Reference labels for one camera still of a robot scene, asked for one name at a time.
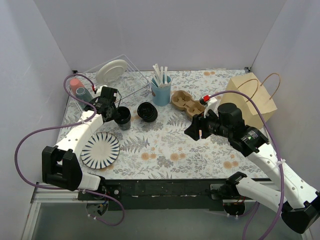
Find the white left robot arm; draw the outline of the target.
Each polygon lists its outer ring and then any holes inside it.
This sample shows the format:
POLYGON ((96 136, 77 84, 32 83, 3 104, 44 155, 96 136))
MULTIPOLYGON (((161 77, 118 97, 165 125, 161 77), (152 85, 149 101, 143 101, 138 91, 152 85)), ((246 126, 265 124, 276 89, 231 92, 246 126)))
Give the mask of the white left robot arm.
POLYGON ((54 147, 46 146, 42 151, 42 180, 62 189, 89 190, 95 200, 106 196, 106 187, 97 175, 83 172, 79 158, 85 144, 93 133, 105 122, 119 117, 116 99, 119 91, 103 86, 100 95, 92 99, 81 113, 77 126, 54 147))

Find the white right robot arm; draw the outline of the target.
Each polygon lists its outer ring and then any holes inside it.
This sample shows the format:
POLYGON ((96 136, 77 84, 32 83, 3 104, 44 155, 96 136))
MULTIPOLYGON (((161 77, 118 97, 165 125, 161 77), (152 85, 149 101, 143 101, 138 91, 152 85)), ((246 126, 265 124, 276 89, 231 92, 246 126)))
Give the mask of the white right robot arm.
POLYGON ((299 177, 257 128, 246 125, 241 110, 233 103, 224 103, 214 113, 211 109, 194 115, 184 131, 193 140, 211 135, 227 138, 230 145, 257 165, 279 188, 271 189, 242 172, 230 176, 215 195, 222 198, 250 198, 277 212, 294 232, 303 234, 320 216, 320 192, 299 177))

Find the dark paper coffee cup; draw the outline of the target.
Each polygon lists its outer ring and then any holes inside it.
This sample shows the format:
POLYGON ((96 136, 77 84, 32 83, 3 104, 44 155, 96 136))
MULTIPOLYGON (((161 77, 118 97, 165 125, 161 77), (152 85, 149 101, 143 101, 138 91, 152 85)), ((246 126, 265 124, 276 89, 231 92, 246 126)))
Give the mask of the dark paper coffee cup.
POLYGON ((118 127, 125 131, 129 130, 131 127, 131 112, 130 110, 125 106, 120 106, 117 109, 119 113, 119 117, 115 119, 114 121, 117 123, 118 127))

